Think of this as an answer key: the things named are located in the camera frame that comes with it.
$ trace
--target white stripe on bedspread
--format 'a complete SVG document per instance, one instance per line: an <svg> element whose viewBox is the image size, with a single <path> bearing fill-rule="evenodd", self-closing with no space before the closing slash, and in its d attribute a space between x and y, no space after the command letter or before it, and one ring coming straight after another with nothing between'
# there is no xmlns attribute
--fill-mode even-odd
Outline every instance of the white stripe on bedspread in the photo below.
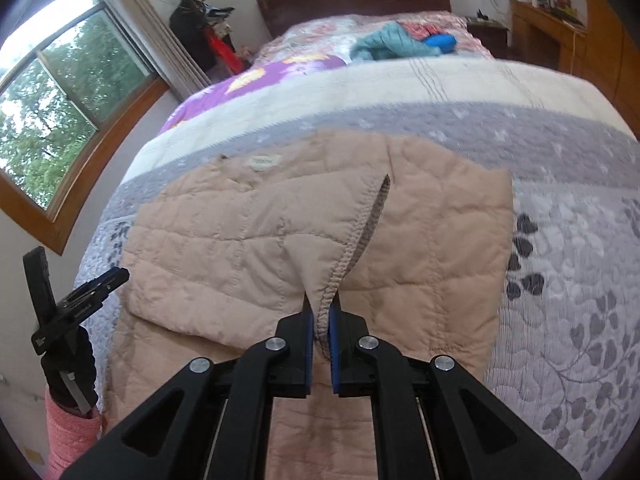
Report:
<svg viewBox="0 0 640 480"><path fill-rule="evenodd" d="M599 121L633 137L600 91L582 79L500 60L399 59L286 80L204 112L148 142L123 182L207 146L310 114L438 102L542 108Z"/></svg>

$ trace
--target tree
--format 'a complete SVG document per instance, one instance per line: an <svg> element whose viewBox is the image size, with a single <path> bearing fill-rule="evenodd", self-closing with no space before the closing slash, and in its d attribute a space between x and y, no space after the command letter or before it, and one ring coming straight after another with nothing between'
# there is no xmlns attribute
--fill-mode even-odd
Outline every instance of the tree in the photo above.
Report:
<svg viewBox="0 0 640 480"><path fill-rule="evenodd" d="M145 78L102 12L43 54L53 75L103 121ZM18 111L2 111L13 107ZM0 164L46 208L95 129L34 60L0 96Z"/></svg>

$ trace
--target window frame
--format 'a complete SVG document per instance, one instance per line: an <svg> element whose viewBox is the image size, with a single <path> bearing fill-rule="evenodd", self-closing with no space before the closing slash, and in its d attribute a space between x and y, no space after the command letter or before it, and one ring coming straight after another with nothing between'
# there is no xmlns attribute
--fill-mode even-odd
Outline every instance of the window frame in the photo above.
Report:
<svg viewBox="0 0 640 480"><path fill-rule="evenodd" d="M137 88L119 103L104 121L98 121L73 91L67 91L64 81L60 84L62 78L54 76L42 55L42 51L66 31L101 11L107 14L114 28L127 43L127 47L138 57L136 61L141 62L149 72ZM37 44L6 72L0 83L0 95L35 59L40 61L66 98L94 127L95 133L68 168L47 208L37 204L7 172L0 168L0 209L34 238L55 253L62 255L82 206L107 163L136 123L168 91L169 85L158 76L108 6L101 0Z"/></svg>

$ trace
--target gloved hand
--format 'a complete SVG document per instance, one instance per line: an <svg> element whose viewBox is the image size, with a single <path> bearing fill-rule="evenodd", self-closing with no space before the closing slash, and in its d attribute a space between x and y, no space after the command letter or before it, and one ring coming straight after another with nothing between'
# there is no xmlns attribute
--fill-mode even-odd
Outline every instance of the gloved hand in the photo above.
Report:
<svg viewBox="0 0 640 480"><path fill-rule="evenodd" d="M40 365L49 383L49 395L54 402L68 412L80 414L78 404L66 388L60 372L74 373L76 384L84 394L84 398L91 407L94 407L98 402L94 387L96 377L94 350L89 341L89 334L81 326L78 327L76 345L76 353L73 354L65 340L57 341L42 356Z"/></svg>

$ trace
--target clothing label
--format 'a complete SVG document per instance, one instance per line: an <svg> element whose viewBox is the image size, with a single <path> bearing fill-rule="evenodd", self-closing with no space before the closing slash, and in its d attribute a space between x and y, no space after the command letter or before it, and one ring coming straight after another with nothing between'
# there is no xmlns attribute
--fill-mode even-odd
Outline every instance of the clothing label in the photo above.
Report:
<svg viewBox="0 0 640 480"><path fill-rule="evenodd" d="M264 171L277 166L282 155L255 155L249 159L249 167L254 171Z"/></svg>

